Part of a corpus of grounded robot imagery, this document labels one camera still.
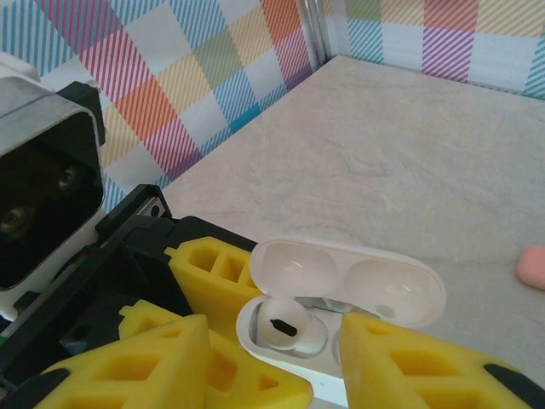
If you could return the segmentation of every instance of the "camera lens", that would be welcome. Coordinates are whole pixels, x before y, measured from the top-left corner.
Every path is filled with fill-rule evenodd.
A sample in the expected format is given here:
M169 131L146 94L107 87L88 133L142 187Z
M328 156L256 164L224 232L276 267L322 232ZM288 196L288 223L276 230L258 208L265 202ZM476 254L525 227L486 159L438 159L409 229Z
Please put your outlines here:
M76 166L71 166L66 169L59 179L59 190L62 192L68 192L72 190L77 185L77 180L79 178L79 170Z
M22 235L30 227L33 213L30 207L15 207L3 215L0 232L14 237Z

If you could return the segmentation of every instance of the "yellow foam pad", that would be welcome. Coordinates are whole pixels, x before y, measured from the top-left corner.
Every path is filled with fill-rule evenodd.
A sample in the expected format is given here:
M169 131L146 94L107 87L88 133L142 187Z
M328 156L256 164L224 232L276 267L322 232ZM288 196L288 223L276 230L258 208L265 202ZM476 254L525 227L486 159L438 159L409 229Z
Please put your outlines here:
M208 318L209 328L238 342L238 313L261 296L250 277L250 254L213 237L168 248L169 267L195 314Z
M483 367L506 363L364 314L343 316L339 352L351 408L528 407Z
M209 359L206 317L177 317L51 366L70 376L37 409L202 408Z
M178 320L179 316L140 300L123 307L119 337ZM296 375L254 358L236 343L209 331L212 359L204 407L208 408L307 408L313 398L310 383Z

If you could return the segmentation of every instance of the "white charging case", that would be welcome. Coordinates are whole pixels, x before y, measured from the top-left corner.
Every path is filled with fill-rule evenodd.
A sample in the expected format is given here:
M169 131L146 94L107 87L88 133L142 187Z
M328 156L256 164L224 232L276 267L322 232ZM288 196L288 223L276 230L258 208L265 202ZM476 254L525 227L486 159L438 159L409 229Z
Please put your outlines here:
M329 338L319 354L301 357L271 349L257 336L259 307L268 297L323 297L340 309L347 302L412 328L434 322L446 304L443 281L430 267L411 257L364 247L291 237L270 239L252 251L250 274L266 295L248 302L238 315L242 347L259 360L307 379L316 398L343 406L347 396L338 355L342 314L308 309L325 323Z

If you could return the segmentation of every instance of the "open case lid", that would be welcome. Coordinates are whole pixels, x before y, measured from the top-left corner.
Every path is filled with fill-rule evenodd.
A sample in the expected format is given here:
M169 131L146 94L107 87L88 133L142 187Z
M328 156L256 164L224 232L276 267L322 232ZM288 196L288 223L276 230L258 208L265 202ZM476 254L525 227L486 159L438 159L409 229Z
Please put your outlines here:
M396 325L418 327L445 309L441 278L397 253L280 237L252 251L250 272L270 297L323 297L347 302Z

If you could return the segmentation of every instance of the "striped pattern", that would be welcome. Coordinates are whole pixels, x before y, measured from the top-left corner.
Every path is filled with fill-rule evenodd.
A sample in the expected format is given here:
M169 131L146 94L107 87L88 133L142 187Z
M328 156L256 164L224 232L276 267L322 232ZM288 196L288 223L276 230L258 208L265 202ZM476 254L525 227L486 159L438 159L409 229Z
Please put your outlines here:
M280 71L282 71L282 75L286 81L308 64L307 44L302 30L293 32L284 40L277 43L274 50L278 57Z
M204 157L212 152L214 149L216 149L220 144L225 142L231 135L231 129L229 127L226 127L214 136L212 136L210 139L208 139L202 146L198 147L198 150Z
M478 0L426 1L423 73L467 82L478 12Z
M479 14L479 0L426 0L426 28L474 32Z
M5 0L0 47L47 73L46 85L59 88L73 74L92 77L102 89L108 136L100 157L104 206L111 210L129 192L131 178L134 186L157 179L166 187L312 73L297 1ZM156 30L150 12L157 7L172 26ZM183 44L174 41L179 38ZM268 95L272 86L251 84L244 70L263 55L270 58L261 60L254 77L280 84ZM56 77L55 69L69 60L78 63ZM252 87L266 95L259 103ZM192 128L192 121L208 122ZM197 149L195 141L207 135L193 139L190 130L201 129L215 135Z
M348 19L350 50L358 60L382 64L382 26L377 21Z
M118 30L86 49L79 60L114 103L152 78L152 73L125 30Z
M526 82L525 95L545 100L545 32L537 45Z
M100 160L105 169L138 145L140 140L116 107L106 109L104 125L108 130L108 136L106 143L100 147Z
M265 111L274 102L278 101L280 98L286 95L287 92L288 90L286 89L286 86L284 84L280 84L276 89L267 94L265 98L259 101L259 108L262 112Z
M144 0L136 2L135 0L109 0L112 9L124 26L139 19L142 15L155 9L162 4L164 0Z
M218 64L215 58L218 51L221 51L221 64ZM194 54L212 88L217 87L242 68L237 48L229 30L224 30L217 36L213 36L195 49Z
M215 0L169 0L192 49L225 30L227 24Z
M511 94L511 95L520 95L520 94L521 94L520 92L512 91L512 90L510 90L510 89L498 88L498 87L495 86L495 85L483 85L483 84L481 84L481 83L479 83L479 84L473 84L473 85L477 85L477 86L479 86L480 88L492 89L493 91L505 92L506 94Z
M278 43L301 28L297 0L261 0L273 43Z
M545 23L543 0L481 0L478 32L539 37Z
M381 0L347 0L348 19L381 21Z
M178 113L185 111L212 90L193 53L161 71L157 80Z
M0 49L30 62L40 75L54 70L73 56L72 48L55 28L60 16L42 11L34 2L13 2L0 8Z
M107 0L39 0L39 4L50 20L56 16L56 29L77 55L122 28Z
M107 211L113 210L114 207L118 205L121 200L126 196L126 194L115 184L115 182L106 177L104 182L104 208Z
M114 105L141 141L178 116L155 78Z
M144 141L148 152L167 173L195 150L195 144L178 117Z
M252 105L246 112L241 113L234 121L229 124L231 132L234 134L241 130L246 124L261 113L259 105Z
M194 166L202 158L203 156L198 151L198 149L195 149L193 152L187 155L184 159L182 159L182 161L178 163L174 168L172 168L167 174L167 176L169 177L171 181L177 179L179 176L185 173L186 170Z
M161 187L162 189L164 189L170 184L170 179L169 179L168 175L162 175L153 184Z
M405 26L424 25L424 0L382 0L382 21Z
M214 89L214 96L228 123L256 104L254 90L244 70Z
M324 14L325 15L333 15L333 0L324 0Z
M286 88L288 91L291 91L297 85L302 83L305 78L308 78L312 75L313 68L310 64L306 64L301 70L293 74L291 77L286 78Z
M261 7L254 9L230 25L229 32L244 66L273 46Z

